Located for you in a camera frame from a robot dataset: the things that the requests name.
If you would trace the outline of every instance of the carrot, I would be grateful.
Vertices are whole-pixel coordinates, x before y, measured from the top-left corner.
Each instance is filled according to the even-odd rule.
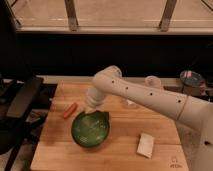
[[[63,113],[63,118],[66,119],[68,118],[71,114],[73,114],[76,109],[78,108],[77,103],[73,103],[64,113]]]

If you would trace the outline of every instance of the cable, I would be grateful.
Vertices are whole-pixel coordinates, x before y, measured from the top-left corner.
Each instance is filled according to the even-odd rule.
[[[181,88],[181,93],[183,94],[184,92],[184,88],[185,88],[185,82],[186,82],[186,79],[187,79],[187,75],[188,75],[188,72],[191,70],[191,68],[198,62],[198,60],[200,59],[200,55],[203,53],[204,50],[208,49],[209,47],[211,47],[213,45],[213,42],[210,42],[208,43],[203,49],[201,49],[201,51],[198,53],[197,56],[194,57],[194,59],[192,60],[192,63],[191,65],[189,65],[186,69],[186,77],[184,78],[183,80],[183,85],[182,85],[182,88]]]

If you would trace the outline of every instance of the black chair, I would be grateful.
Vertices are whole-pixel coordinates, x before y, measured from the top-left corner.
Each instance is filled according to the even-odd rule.
[[[11,170],[25,138],[34,142],[39,141],[39,138],[31,134],[31,130],[44,123],[46,117],[41,117],[32,123],[27,122],[27,117],[30,114],[33,102],[39,96],[42,84],[42,78],[32,77],[18,89],[12,100],[3,100],[0,105],[0,154],[12,150],[5,171]]]

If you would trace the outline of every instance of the wooden cutting board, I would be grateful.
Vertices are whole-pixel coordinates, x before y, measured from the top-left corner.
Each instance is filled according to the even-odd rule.
[[[128,106],[126,99],[109,95],[100,110],[110,113],[110,133],[93,149],[77,145],[71,124],[84,110],[89,83],[62,82],[41,133],[32,171],[188,171],[180,139],[172,120],[143,106]],[[62,113],[77,102],[77,111],[68,119]],[[140,134],[155,137],[151,159],[136,153]]]

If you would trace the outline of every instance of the green bowl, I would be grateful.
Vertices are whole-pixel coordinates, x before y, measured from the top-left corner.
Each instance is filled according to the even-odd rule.
[[[72,123],[71,133],[77,144],[90,148],[101,144],[108,136],[109,130],[108,112],[81,112]]]

